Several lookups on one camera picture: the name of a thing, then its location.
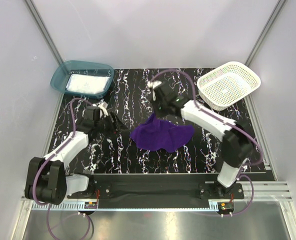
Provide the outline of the purple towel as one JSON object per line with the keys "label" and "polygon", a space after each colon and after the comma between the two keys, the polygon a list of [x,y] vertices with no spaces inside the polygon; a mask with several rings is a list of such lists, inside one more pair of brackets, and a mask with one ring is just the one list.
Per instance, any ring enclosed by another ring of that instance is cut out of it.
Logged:
{"label": "purple towel", "polygon": [[173,153],[187,144],[194,135],[191,125],[175,125],[156,117],[153,113],[148,120],[136,127],[130,138],[139,149],[148,151],[166,150]]}

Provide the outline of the light blue towel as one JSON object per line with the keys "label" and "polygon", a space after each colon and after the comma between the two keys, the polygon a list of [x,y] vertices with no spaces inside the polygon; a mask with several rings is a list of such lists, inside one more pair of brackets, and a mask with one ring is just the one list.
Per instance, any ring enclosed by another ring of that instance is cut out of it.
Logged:
{"label": "light blue towel", "polygon": [[67,82],[66,90],[83,95],[96,95],[105,90],[109,80],[107,76],[72,74]]}

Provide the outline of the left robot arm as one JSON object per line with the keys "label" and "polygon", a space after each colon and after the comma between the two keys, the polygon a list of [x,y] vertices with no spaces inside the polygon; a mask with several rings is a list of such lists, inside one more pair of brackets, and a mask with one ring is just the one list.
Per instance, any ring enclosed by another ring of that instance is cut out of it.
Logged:
{"label": "left robot arm", "polygon": [[38,205],[59,205],[66,196],[80,193],[91,198],[96,193],[94,178],[86,173],[66,174],[65,167],[99,134],[112,135],[127,130],[117,115],[103,106],[88,106],[73,131],[53,151],[33,157],[28,165],[24,196]]}

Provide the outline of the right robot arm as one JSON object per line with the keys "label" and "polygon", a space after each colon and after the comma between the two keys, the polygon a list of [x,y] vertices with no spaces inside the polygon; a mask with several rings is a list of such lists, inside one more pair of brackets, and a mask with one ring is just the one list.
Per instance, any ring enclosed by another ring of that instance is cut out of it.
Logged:
{"label": "right robot arm", "polygon": [[212,191],[215,197],[227,198],[233,192],[242,165],[255,150],[249,138],[235,129],[238,127],[244,130],[243,125],[175,93],[165,82],[157,80],[150,83],[149,88],[152,90],[151,103],[157,117],[180,117],[202,127],[220,140],[223,164]]}

